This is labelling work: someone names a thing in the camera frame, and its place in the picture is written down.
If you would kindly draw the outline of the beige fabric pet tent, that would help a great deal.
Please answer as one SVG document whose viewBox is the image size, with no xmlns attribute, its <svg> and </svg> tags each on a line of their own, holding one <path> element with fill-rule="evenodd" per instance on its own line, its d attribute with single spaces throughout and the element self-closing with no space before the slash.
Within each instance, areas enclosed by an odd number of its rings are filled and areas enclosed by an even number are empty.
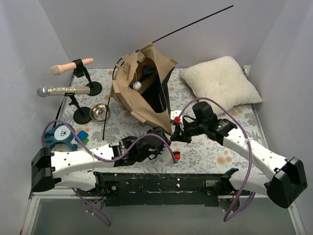
<svg viewBox="0 0 313 235">
<path fill-rule="evenodd" d="M 164 56 L 153 43 L 122 58 L 124 63 L 121 61 L 115 70 L 110 97 L 142 123 L 160 127 L 170 135 L 168 81 L 177 61 Z M 142 85 L 139 91 L 133 89 L 136 81 Z"/>
</svg>

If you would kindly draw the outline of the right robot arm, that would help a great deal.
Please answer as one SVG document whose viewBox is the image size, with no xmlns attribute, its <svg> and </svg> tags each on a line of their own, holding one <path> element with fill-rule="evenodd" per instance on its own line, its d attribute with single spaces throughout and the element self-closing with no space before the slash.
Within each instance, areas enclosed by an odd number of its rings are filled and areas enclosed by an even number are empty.
<svg viewBox="0 0 313 235">
<path fill-rule="evenodd" d="M 286 209 L 307 188 L 301 160 L 280 156 L 249 140 L 238 124 L 218 118 L 205 101 L 194 104 L 192 109 L 193 118 L 182 111 L 171 112 L 170 120 L 175 127 L 171 141 L 190 143 L 193 136 L 206 135 L 244 157 L 261 171 L 260 175 L 250 174 L 247 178 L 237 168 L 232 168 L 215 183 L 206 184 L 210 195 L 231 195 L 243 187 L 245 191 L 268 196 L 276 205 Z"/>
</svg>

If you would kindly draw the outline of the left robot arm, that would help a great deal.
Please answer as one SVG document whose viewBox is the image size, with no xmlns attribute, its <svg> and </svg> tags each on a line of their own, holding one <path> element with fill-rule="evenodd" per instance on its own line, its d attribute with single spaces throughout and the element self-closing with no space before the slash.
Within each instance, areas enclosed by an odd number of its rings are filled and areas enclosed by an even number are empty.
<svg viewBox="0 0 313 235">
<path fill-rule="evenodd" d="M 90 151 L 57 152 L 43 147 L 31 161 L 31 190 L 45 192 L 62 186 L 98 196 L 103 192 L 104 184 L 96 179 L 93 169 L 131 166 L 148 158 L 154 159 L 170 145 L 170 140 L 158 127 L 139 138 L 126 137 Z"/>
</svg>

